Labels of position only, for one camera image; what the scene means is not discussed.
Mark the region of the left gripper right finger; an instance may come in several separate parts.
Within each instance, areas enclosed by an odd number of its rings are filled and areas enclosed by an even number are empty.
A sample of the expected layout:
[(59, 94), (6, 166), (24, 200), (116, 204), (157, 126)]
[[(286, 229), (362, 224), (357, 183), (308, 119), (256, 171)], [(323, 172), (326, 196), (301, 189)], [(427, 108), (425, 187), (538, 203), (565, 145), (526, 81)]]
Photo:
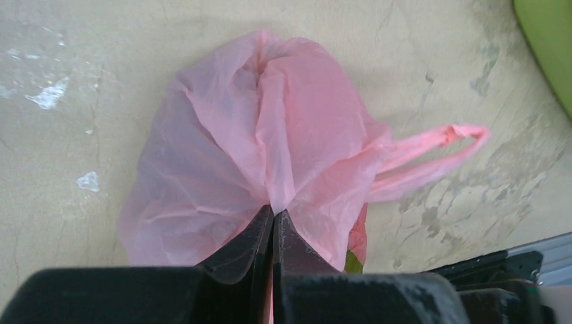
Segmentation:
[(273, 321), (324, 323), (338, 274), (298, 233), (288, 211), (280, 212), (273, 225)]

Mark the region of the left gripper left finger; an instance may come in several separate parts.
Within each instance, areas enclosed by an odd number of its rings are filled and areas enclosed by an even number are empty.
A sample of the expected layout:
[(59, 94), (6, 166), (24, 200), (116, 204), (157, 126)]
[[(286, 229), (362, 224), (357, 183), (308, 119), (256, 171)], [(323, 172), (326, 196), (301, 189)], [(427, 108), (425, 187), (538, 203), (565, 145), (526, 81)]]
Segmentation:
[(274, 214), (263, 206), (236, 237), (198, 263), (197, 323), (270, 323)]

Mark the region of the fake peach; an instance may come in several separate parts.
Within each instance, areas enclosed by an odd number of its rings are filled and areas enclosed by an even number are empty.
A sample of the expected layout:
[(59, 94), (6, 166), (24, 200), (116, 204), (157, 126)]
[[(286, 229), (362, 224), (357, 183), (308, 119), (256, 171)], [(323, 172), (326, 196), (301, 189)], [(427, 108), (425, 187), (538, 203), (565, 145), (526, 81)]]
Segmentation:
[(368, 204), (364, 204), (354, 226), (349, 232), (344, 272), (363, 273), (367, 256), (368, 236), (366, 233), (366, 217)]

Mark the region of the pink plastic bag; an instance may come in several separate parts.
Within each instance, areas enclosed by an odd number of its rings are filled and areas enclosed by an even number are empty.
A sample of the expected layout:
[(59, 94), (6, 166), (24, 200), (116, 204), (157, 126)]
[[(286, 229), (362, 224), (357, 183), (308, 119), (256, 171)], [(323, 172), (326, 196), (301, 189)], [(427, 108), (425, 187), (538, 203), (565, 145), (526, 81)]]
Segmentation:
[(320, 44), (253, 32), (168, 85), (119, 238), (133, 265), (196, 265), (268, 205), (288, 211), (341, 271), (364, 204), (441, 179), (489, 137), (484, 126), (449, 124), (395, 140)]

